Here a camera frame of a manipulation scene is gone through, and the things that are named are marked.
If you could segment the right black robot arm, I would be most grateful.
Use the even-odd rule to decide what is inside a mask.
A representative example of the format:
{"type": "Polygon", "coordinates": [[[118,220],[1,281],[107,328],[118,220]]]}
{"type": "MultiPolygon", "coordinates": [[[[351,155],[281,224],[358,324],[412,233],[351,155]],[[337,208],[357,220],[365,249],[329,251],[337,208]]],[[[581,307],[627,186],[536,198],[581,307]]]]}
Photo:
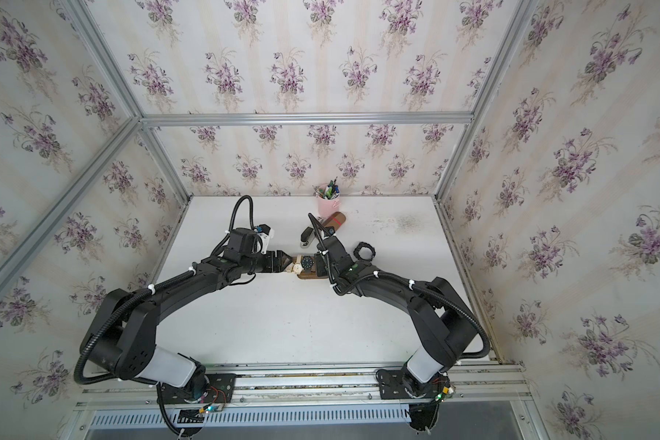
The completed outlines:
{"type": "Polygon", "coordinates": [[[430,282],[404,278],[371,260],[352,257],[313,214],[308,217],[335,294],[378,300],[410,316],[421,343],[401,367],[401,385],[411,397],[425,396],[458,361],[490,353],[486,330],[450,282],[440,277],[430,282]]]}

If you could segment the black analog watch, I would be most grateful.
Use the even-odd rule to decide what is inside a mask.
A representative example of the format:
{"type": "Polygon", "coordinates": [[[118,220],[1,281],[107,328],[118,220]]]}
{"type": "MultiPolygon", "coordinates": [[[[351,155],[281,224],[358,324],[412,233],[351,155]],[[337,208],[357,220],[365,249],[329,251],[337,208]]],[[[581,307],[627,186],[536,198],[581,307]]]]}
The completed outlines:
{"type": "Polygon", "coordinates": [[[302,256],[301,266],[303,272],[313,272],[315,270],[315,257],[311,255],[302,256]]]}

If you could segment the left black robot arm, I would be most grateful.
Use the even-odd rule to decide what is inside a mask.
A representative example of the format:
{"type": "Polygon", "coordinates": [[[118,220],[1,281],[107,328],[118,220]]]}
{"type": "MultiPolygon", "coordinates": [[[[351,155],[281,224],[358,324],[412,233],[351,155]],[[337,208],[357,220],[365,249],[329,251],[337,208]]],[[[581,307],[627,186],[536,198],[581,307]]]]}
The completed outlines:
{"type": "Polygon", "coordinates": [[[242,277],[281,273],[293,259],[268,248],[273,236],[265,224],[229,225],[210,256],[187,271],[135,291],[115,289],[102,300],[80,347],[73,369],[82,386],[111,380],[169,386],[200,398],[208,389],[203,364],[161,348],[157,330],[166,318],[209,294],[242,284],[242,277]]]}

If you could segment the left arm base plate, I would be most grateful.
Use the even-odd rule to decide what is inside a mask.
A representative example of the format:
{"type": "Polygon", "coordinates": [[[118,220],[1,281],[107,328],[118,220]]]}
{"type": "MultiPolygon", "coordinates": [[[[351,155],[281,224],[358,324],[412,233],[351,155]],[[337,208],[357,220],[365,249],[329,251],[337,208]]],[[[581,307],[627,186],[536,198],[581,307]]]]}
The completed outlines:
{"type": "Polygon", "coordinates": [[[193,377],[183,388],[161,385],[157,401],[173,404],[228,404],[232,401],[238,376],[233,373],[207,373],[193,377]]]}

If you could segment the black sport watch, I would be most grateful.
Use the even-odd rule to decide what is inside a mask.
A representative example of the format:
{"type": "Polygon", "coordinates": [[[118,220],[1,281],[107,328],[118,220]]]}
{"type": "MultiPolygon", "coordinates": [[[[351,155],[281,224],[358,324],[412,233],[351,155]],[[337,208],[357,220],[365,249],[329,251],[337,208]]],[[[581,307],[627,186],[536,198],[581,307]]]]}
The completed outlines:
{"type": "Polygon", "coordinates": [[[357,260],[372,262],[376,257],[376,249],[370,243],[361,241],[353,249],[353,255],[357,260]]]}

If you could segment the wooden watch stand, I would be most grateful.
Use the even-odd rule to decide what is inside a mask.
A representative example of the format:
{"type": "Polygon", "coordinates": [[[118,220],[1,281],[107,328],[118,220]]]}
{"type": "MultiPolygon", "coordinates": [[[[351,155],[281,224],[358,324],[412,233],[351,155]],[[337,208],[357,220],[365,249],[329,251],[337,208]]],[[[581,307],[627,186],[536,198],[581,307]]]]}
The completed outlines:
{"type": "MultiPolygon", "coordinates": [[[[304,255],[298,255],[293,258],[293,262],[298,259],[301,260],[302,256],[304,255]]],[[[315,270],[313,272],[302,272],[299,275],[296,275],[299,279],[301,280],[323,280],[327,279],[329,277],[328,274],[328,269],[326,267],[326,262],[323,258],[323,256],[319,253],[313,254],[311,256],[315,257],[315,270]]]]}

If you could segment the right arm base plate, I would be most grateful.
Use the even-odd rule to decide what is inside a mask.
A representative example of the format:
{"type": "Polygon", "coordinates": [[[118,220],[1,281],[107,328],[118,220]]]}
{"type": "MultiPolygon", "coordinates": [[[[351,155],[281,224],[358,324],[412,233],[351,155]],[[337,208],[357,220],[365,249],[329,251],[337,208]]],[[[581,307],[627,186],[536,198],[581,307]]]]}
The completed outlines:
{"type": "Polygon", "coordinates": [[[375,379],[379,386],[379,397],[385,401],[430,399],[441,402],[455,393],[449,377],[441,372],[434,374],[427,382],[421,382],[407,368],[380,368],[375,372],[375,379]]]}

